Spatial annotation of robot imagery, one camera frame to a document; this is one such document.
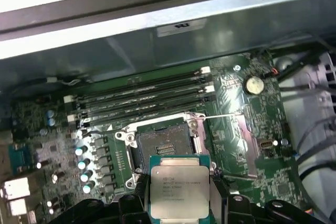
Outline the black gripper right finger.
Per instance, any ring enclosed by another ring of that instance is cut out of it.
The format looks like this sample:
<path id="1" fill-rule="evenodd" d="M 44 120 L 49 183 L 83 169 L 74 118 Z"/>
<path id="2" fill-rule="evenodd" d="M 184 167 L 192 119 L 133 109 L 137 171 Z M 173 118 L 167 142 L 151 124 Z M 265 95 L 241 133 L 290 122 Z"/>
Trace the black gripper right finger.
<path id="1" fill-rule="evenodd" d="M 263 207 L 245 195 L 231 194 L 218 172 L 210 173 L 209 208 L 216 223 L 327 223 L 284 200 L 270 200 Z"/>

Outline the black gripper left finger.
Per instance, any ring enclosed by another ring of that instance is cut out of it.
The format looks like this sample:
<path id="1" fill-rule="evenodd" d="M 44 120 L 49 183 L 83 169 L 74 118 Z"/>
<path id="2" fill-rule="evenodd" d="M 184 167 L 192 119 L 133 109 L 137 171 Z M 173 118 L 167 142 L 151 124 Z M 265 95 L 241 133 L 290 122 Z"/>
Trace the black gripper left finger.
<path id="1" fill-rule="evenodd" d="M 51 223 L 150 223 L 146 210 L 149 195 L 148 174 L 140 175 L 135 191 L 118 201 L 105 204 L 98 199 L 85 199 L 53 219 Z"/>

